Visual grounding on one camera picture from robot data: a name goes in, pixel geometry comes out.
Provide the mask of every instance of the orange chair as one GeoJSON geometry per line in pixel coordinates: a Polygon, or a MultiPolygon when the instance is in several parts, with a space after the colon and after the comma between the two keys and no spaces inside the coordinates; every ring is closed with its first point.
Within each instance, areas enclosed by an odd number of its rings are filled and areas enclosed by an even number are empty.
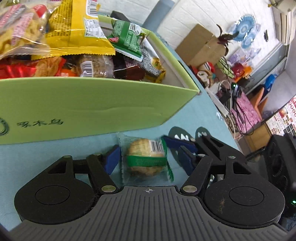
{"type": "Polygon", "coordinates": [[[262,103],[259,104],[259,102],[261,101],[262,99],[262,96],[263,96],[263,93],[264,93],[264,87],[262,87],[260,89],[260,91],[253,97],[250,99],[250,102],[252,104],[252,106],[254,107],[254,109],[256,110],[257,114],[259,115],[259,117],[262,119],[262,110],[264,108],[264,106],[266,105],[267,103],[267,98],[265,98],[264,101],[262,101],[262,103]]]}

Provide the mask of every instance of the green label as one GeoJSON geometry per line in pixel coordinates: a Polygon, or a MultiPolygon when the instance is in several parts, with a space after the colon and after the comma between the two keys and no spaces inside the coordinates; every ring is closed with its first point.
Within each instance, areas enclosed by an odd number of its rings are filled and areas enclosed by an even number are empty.
{"type": "Polygon", "coordinates": [[[151,157],[151,156],[127,156],[127,164],[130,167],[164,167],[167,165],[166,157],[151,157]]]}

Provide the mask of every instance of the snack packet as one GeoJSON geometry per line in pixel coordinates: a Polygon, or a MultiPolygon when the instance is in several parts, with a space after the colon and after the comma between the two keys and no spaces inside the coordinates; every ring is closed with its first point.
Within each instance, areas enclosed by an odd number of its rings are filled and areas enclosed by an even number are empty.
{"type": "Polygon", "coordinates": [[[123,185],[158,186],[174,181],[165,142],[119,134],[123,185]]]}
{"type": "Polygon", "coordinates": [[[63,0],[49,18],[46,41],[50,56],[71,54],[114,55],[98,20],[97,0],[63,0]]]}
{"type": "Polygon", "coordinates": [[[77,68],[80,77],[113,78],[113,63],[109,56],[83,54],[77,68]]]}
{"type": "Polygon", "coordinates": [[[142,80],[145,76],[145,71],[140,68],[141,62],[137,60],[116,52],[116,55],[112,56],[112,61],[116,79],[142,80]]]}
{"type": "Polygon", "coordinates": [[[44,37],[47,7],[24,4],[6,8],[0,18],[0,58],[8,55],[42,54],[49,52],[44,37]]]}
{"type": "Polygon", "coordinates": [[[79,55],[65,55],[63,58],[66,60],[64,66],[60,71],[61,77],[76,77],[77,75],[77,61],[79,55]]]}
{"type": "Polygon", "coordinates": [[[116,19],[112,19],[111,23],[113,30],[108,39],[116,51],[141,62],[143,56],[138,40],[140,36],[145,37],[141,27],[116,19]]]}
{"type": "Polygon", "coordinates": [[[145,77],[154,83],[161,83],[165,78],[165,69],[161,65],[154,48],[146,38],[141,42],[140,49],[143,60],[139,63],[139,66],[145,70],[145,77]]]}
{"type": "Polygon", "coordinates": [[[62,57],[45,58],[37,61],[2,60],[0,79],[20,77],[60,76],[65,59],[62,57]]]}
{"type": "Polygon", "coordinates": [[[2,9],[18,4],[25,5],[27,8],[32,8],[35,5],[43,4],[46,5],[49,14],[52,14],[52,12],[61,4],[61,2],[61,0],[2,0],[0,2],[0,14],[2,9]]]}

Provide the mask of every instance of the gripper mounting plate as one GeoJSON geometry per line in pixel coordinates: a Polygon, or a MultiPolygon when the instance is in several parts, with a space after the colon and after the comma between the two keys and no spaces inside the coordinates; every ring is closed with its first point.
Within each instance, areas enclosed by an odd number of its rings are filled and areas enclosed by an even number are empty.
{"type": "Polygon", "coordinates": [[[184,196],[173,186],[125,186],[101,196],[76,220],[57,225],[24,220],[11,235],[18,241],[278,241],[286,232],[276,225],[238,229],[222,224],[198,198],[184,196]]]}

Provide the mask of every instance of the brown snack package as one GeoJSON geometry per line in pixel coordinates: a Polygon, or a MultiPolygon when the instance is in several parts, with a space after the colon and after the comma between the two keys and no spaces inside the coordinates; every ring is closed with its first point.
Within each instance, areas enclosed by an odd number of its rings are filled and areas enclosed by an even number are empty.
{"type": "Polygon", "coordinates": [[[124,80],[142,80],[145,76],[145,71],[141,69],[140,62],[124,56],[121,53],[116,52],[115,56],[112,56],[114,64],[114,77],[116,79],[124,80]]]}

